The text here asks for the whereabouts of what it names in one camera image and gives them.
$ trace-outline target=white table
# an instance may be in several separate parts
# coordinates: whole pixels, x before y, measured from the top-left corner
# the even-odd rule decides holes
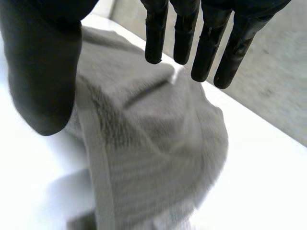
[[[89,15],[84,25],[145,42],[120,25]],[[41,137],[15,111],[0,42],[0,223],[6,230],[63,229],[94,207],[84,146],[65,132]],[[165,56],[178,70],[181,66]],[[201,230],[306,230],[307,149],[211,86],[229,134],[219,180],[191,222]]]

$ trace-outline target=black finger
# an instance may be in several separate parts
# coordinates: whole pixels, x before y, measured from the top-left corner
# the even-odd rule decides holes
[[[185,65],[189,60],[198,12],[197,9],[189,16],[177,15],[174,60],[181,65]]]
[[[171,3],[177,13],[173,56],[175,62],[184,65],[189,60],[200,1],[171,0]]]
[[[0,1],[12,99],[25,121],[44,136],[62,130],[70,118],[82,47],[79,19],[89,12],[80,10],[78,16],[54,9],[52,14],[46,2]]]
[[[161,62],[165,37],[168,1],[142,0],[147,9],[145,58],[149,63]]]
[[[222,10],[205,4],[201,7],[204,25],[191,71],[192,79],[198,82],[204,82],[208,77],[232,12],[231,9]]]
[[[216,87],[226,89],[230,85],[256,32],[262,29],[271,18],[272,16],[269,15],[252,19],[235,14],[234,27],[214,77]]]

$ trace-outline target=towel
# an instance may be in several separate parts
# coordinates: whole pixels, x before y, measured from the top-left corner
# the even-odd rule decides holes
[[[168,230],[189,218],[223,168],[222,111],[182,69],[146,62],[115,32],[83,27],[66,129],[88,154],[99,230]]]

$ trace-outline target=black glove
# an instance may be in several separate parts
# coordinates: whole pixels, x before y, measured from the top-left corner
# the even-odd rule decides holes
[[[39,134],[61,131],[74,103],[81,23],[98,0],[0,0],[14,105]]]
[[[168,0],[141,0],[147,9],[146,60],[161,61]],[[177,13],[174,60],[186,64],[191,51],[200,0],[170,0]],[[195,81],[207,79],[232,10],[234,27],[219,68],[214,77],[218,88],[227,88],[243,60],[255,34],[284,8],[290,0],[201,0],[203,29],[191,76]]]

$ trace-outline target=terry cloth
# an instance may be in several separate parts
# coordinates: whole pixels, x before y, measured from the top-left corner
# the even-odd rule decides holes
[[[223,167],[222,111],[187,70],[173,73],[116,33],[83,28],[67,129],[86,146],[99,230],[171,229]]]

